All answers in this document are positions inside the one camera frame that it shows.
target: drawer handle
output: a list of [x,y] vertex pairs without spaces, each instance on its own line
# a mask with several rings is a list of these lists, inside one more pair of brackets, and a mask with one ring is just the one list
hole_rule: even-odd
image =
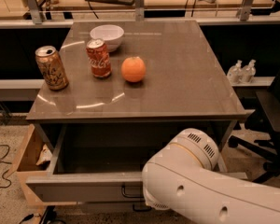
[[150,206],[147,206],[147,208],[143,208],[143,209],[136,209],[135,207],[134,207],[134,204],[133,204],[133,211],[134,212],[138,212],[138,213],[144,213],[144,212],[149,212],[149,211],[151,211],[151,207]]
[[127,194],[126,192],[125,192],[125,186],[123,185],[123,186],[121,186],[121,194],[122,194],[122,196],[123,197],[125,197],[125,198],[144,198],[144,196],[142,196],[142,195],[132,195],[132,194]]

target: orange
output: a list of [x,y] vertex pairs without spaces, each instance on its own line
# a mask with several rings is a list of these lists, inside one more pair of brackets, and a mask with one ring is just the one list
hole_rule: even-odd
[[121,65],[121,74],[129,82],[139,82],[146,74],[146,65],[143,60],[136,57],[128,57]]

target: white bottle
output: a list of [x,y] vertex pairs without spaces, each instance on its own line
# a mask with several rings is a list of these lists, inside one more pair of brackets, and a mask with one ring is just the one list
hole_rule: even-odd
[[255,60],[251,60],[248,65],[245,65],[241,72],[240,81],[243,83],[250,83],[252,78],[256,73],[256,69],[254,67]]
[[231,84],[239,83],[240,75],[241,75],[241,65],[242,61],[238,60],[237,64],[233,65],[228,73],[227,73],[227,79],[230,81]]

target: soda can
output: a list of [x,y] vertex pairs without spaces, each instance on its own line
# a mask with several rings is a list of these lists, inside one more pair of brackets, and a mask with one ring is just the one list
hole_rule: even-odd
[[61,90],[68,85],[63,62],[56,48],[45,46],[35,51],[38,68],[51,90]]
[[111,74],[111,63],[104,40],[90,40],[86,45],[86,52],[93,75],[95,77],[108,77]]

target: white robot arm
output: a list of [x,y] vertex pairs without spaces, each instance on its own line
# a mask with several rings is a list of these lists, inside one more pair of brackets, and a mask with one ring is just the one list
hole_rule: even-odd
[[216,143],[186,129],[142,171],[147,205],[173,209],[196,223],[280,223],[280,189],[221,175]]

